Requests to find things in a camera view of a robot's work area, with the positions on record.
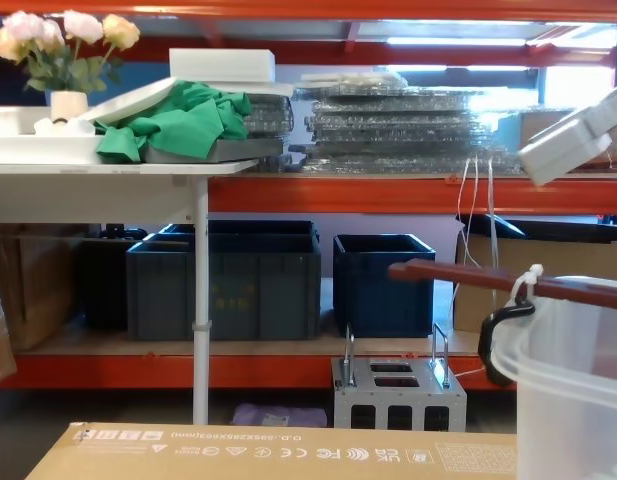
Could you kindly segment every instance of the green cloth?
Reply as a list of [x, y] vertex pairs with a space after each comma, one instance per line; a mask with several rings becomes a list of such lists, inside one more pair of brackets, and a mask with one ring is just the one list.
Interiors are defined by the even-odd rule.
[[106, 163], [141, 162], [147, 145], [204, 160], [218, 138], [244, 140], [243, 118], [251, 112], [245, 93], [225, 93], [179, 81], [159, 104], [116, 122], [97, 124], [104, 138], [97, 153]]

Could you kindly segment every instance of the gray tray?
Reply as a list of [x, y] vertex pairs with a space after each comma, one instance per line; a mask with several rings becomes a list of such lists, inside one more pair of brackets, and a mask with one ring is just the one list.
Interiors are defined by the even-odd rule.
[[205, 159], [166, 153], [148, 147], [146, 163], [221, 163], [251, 158], [281, 155], [283, 142], [279, 139], [217, 140]]

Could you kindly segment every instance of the brown handle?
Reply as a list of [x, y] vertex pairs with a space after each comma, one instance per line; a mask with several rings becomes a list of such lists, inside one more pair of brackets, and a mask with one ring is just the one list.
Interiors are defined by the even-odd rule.
[[[434, 278], [507, 292], [512, 290], [517, 280], [517, 276], [500, 269], [420, 259], [392, 265], [389, 275], [390, 278], [395, 280], [416, 282], [418, 280]], [[570, 300], [577, 303], [617, 309], [616, 287], [591, 285], [584, 282], [541, 276], [537, 280], [534, 291], [535, 295], [540, 297]], [[519, 289], [519, 294], [525, 295], [525, 293], [526, 286], [522, 285]]]

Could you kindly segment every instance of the white table leg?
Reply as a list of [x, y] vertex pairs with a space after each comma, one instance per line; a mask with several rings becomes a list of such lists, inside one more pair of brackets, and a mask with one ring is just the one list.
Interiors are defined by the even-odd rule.
[[193, 423], [208, 423], [208, 372], [210, 366], [208, 177], [192, 178], [195, 195], [195, 330]]

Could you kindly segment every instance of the flower vase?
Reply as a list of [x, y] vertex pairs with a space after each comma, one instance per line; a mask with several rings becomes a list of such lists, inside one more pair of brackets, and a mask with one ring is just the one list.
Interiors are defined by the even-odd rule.
[[78, 117], [88, 111], [88, 96], [83, 92], [50, 93], [50, 119], [53, 122]]

